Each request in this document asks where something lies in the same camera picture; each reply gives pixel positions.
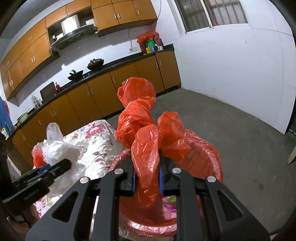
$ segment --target kitchen counter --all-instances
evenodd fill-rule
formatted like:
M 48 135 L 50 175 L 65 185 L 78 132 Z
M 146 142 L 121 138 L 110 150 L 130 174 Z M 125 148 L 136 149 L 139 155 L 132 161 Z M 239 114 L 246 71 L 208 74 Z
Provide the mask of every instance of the kitchen counter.
M 19 129 L 21 129 L 32 117 L 34 117 L 41 109 L 43 109 L 45 106 L 47 106 L 48 104 L 50 104 L 52 101 L 54 101 L 58 97 L 60 97 L 60 96 L 62 96 L 64 94 L 67 94 L 70 90 L 74 89 L 75 87 L 77 87 L 79 85 L 82 85 L 82 84 L 84 84 L 84 83 L 86 83 L 86 82 L 94 79 L 95 77 L 97 77 L 97 76 L 99 76 L 99 75 L 101 75 L 101 74 L 103 74 L 105 72 L 108 72 L 108 71 L 112 70 L 113 68 L 116 68 L 116 67 L 119 67 L 121 65 L 124 65 L 124 64 L 130 63 L 130 62 L 133 62 L 135 60 L 139 60 L 139 59 L 142 59 L 142 58 L 147 58 L 147 57 L 152 56 L 152 55 L 155 55 L 156 53 L 159 53 L 159 52 L 165 52 L 165 51 L 171 51 L 171 50 L 174 50 L 173 44 L 166 45 L 166 46 L 163 47 L 163 50 L 157 51 L 157 52 L 154 52 L 154 53 L 149 53 L 149 54 L 145 54 L 145 55 L 143 55 L 142 53 L 132 54 L 132 55 L 129 55 L 129 56 L 120 58 L 118 60 L 109 62 L 107 64 L 104 64 L 99 71 L 96 71 L 96 72 L 89 71 L 89 72 L 83 74 L 83 79 L 81 79 L 80 81 L 77 81 L 77 82 L 71 81 L 71 82 L 67 83 L 66 85 L 62 86 L 61 87 L 62 91 L 60 93 L 56 94 L 50 100 L 48 100 L 47 102 L 43 103 L 43 105 L 40 108 L 38 108 L 37 110 L 33 111 L 28 116 L 28 118 L 22 124 L 20 124 L 17 127 L 17 129 L 15 129 L 15 131 L 9 136 L 8 140 L 10 138 L 12 138 L 13 135 Z

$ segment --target metal screw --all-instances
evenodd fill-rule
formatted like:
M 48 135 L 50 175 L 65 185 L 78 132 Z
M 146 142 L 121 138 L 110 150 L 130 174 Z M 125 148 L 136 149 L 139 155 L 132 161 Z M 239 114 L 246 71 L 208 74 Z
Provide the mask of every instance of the metal screw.
M 210 183 L 214 183 L 216 181 L 216 178 L 213 177 L 213 176 L 208 176 L 207 181 L 210 182 Z
M 178 173 L 181 173 L 181 169 L 178 168 L 178 167 L 174 167 L 174 168 L 172 169 L 172 172 L 175 173 L 175 174 L 178 174 Z
M 123 173 L 123 169 L 117 168 L 117 169 L 114 170 L 114 173 L 117 174 L 117 175 L 118 174 L 122 174 Z
M 82 177 L 82 178 L 80 178 L 80 183 L 82 183 L 82 184 L 84 184 L 84 183 L 88 183 L 88 181 L 89 181 L 89 178 L 88 177 Z

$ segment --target gray floor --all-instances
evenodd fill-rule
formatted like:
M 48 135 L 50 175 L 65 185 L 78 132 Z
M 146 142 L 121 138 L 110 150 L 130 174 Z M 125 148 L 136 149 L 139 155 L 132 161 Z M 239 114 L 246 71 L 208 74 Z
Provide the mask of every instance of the gray floor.
M 296 138 L 210 97 L 177 89 L 159 96 L 151 113 L 177 111 L 186 129 L 209 141 L 221 156 L 224 184 L 273 232 L 296 206 L 296 163 L 287 159 Z M 118 116 L 107 120 L 115 129 Z

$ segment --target range hood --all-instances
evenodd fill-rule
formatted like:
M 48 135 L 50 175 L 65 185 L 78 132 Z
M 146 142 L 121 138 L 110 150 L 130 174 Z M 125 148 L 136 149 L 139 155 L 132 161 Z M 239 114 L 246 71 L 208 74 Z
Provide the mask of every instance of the range hood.
M 63 37 L 59 38 L 56 42 L 54 42 L 51 46 L 51 50 L 53 51 L 60 51 L 70 44 L 86 37 L 89 35 L 94 34 L 98 31 L 98 28 L 93 24 L 85 25 L 83 27 L 77 28 L 70 33 L 67 33 Z

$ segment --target blue curtain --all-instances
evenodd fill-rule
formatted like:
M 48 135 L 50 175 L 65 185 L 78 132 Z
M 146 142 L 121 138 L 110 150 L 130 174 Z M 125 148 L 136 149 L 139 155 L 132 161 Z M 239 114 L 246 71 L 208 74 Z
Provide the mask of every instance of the blue curtain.
M 5 128 L 8 135 L 10 135 L 14 131 L 13 124 L 7 112 L 5 102 L 0 97 L 0 129 Z

